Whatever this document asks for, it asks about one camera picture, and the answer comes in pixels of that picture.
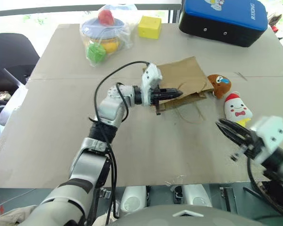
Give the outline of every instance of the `paper bag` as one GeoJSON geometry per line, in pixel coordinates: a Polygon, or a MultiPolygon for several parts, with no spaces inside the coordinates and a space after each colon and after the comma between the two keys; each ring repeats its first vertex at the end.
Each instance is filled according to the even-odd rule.
{"type": "Polygon", "coordinates": [[[177,88],[183,92],[177,99],[161,101],[160,111],[205,99],[205,92],[214,90],[195,57],[158,65],[158,68],[163,77],[160,88],[177,88]]]}

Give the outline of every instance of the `black cable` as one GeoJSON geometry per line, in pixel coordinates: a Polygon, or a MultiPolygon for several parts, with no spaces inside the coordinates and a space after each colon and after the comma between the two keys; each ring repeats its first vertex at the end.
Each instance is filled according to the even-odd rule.
{"type": "Polygon", "coordinates": [[[147,66],[150,64],[149,62],[146,62],[146,61],[133,61],[133,62],[130,62],[130,63],[127,63],[121,67],[119,67],[118,69],[116,69],[115,71],[113,71],[112,73],[110,73],[109,75],[107,75],[102,81],[100,81],[100,83],[98,84],[98,86],[96,87],[95,89],[95,92],[94,92],[94,110],[95,110],[95,114],[96,114],[96,117],[97,117],[97,124],[99,126],[99,129],[105,139],[105,142],[108,146],[108,150],[109,150],[109,157],[110,159],[112,160],[113,164],[111,165],[111,201],[110,201],[110,205],[109,205],[109,210],[108,210],[108,214],[107,214],[107,219],[106,219],[106,225],[108,224],[109,222],[109,218],[110,218],[110,211],[111,211],[111,207],[112,207],[112,204],[114,205],[114,209],[113,209],[113,216],[115,218],[118,218],[116,216],[116,210],[115,210],[115,189],[116,189],[116,185],[117,185],[117,163],[116,163],[116,160],[115,160],[115,156],[114,156],[114,153],[113,153],[113,150],[112,150],[112,147],[110,145],[110,142],[107,138],[107,135],[105,134],[105,131],[104,129],[102,128],[102,122],[100,120],[100,116],[99,116],[99,111],[98,111],[98,104],[97,104],[97,94],[98,94],[98,91],[100,89],[100,86],[104,83],[104,81],[106,81],[109,77],[111,77],[113,74],[115,74],[116,72],[122,70],[123,68],[129,66],[129,65],[133,65],[133,64],[139,64],[139,63],[142,63],[142,64],[146,64],[147,66]]]}
{"type": "MultiPolygon", "coordinates": [[[[114,180],[114,168],[111,167],[111,184],[113,184],[113,180],[114,180]]],[[[110,199],[110,204],[109,204],[109,208],[108,208],[108,213],[107,213],[107,218],[106,218],[106,223],[105,223],[105,225],[108,225],[108,224],[109,224],[112,202],[113,202],[113,197],[111,197],[111,199],[110,199]]]]}
{"type": "Polygon", "coordinates": [[[263,173],[263,175],[264,175],[265,177],[267,177],[268,179],[273,180],[273,181],[276,181],[276,182],[278,182],[279,184],[282,184],[282,185],[283,185],[283,180],[281,180],[281,179],[278,177],[278,175],[277,175],[276,173],[270,172],[270,171],[268,171],[268,170],[265,170],[264,173],[263,173]]]}
{"type": "Polygon", "coordinates": [[[261,189],[258,187],[257,183],[255,182],[255,179],[253,177],[253,174],[251,172],[251,168],[250,168],[250,158],[247,158],[247,174],[250,178],[250,183],[251,185],[255,188],[255,190],[269,203],[269,205],[276,210],[277,212],[279,212],[280,214],[283,215],[283,209],[278,206],[277,204],[275,204],[268,195],[264,194],[261,189]]]}
{"type": "Polygon", "coordinates": [[[261,216],[261,217],[258,217],[258,218],[254,218],[253,220],[261,221],[263,219],[268,219],[268,218],[283,218],[283,216],[282,215],[267,215],[267,216],[261,216]]]}
{"type": "Polygon", "coordinates": [[[117,91],[118,91],[119,95],[121,96],[121,99],[123,100],[123,103],[124,103],[125,108],[126,108],[126,116],[122,119],[122,122],[124,122],[128,118],[129,108],[128,108],[128,104],[127,104],[127,102],[126,102],[126,100],[125,100],[121,90],[119,89],[119,85],[123,85],[123,84],[120,83],[120,82],[117,82],[115,86],[117,87],[117,91]]]}

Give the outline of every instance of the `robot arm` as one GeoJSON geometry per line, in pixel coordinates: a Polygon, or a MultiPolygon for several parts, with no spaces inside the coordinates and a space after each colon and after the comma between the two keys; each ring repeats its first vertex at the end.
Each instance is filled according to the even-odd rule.
{"type": "Polygon", "coordinates": [[[263,117],[250,129],[220,119],[216,123],[223,134],[240,146],[240,151],[231,156],[237,161],[241,154],[266,168],[265,176],[283,181],[283,119],[276,116],[263,117]]]}
{"type": "MultiPolygon", "coordinates": [[[[120,85],[128,107],[158,106],[159,100],[179,97],[177,89],[159,89],[160,70],[149,64],[142,75],[141,87],[120,85]]],[[[98,107],[98,113],[108,141],[112,143],[125,113],[125,104],[117,87],[108,90],[98,107]]],[[[55,188],[21,226],[77,226],[83,225],[91,209],[95,188],[104,186],[111,165],[107,143],[99,128],[98,119],[92,124],[89,136],[83,140],[71,168],[69,180],[55,188]]]]}

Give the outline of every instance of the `red apple toy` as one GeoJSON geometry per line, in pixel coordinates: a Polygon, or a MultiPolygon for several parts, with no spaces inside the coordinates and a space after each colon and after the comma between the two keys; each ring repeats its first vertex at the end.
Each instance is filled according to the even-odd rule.
{"type": "Polygon", "coordinates": [[[99,12],[98,19],[101,25],[104,26],[113,26],[114,25],[114,18],[110,10],[104,9],[99,12]]]}

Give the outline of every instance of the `yellow sponge block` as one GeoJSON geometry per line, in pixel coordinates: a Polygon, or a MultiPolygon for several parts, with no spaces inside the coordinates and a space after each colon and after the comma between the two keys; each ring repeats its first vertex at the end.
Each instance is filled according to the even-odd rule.
{"type": "Polygon", "coordinates": [[[161,30],[161,18],[142,16],[138,24],[138,35],[149,39],[158,39],[161,30]]]}

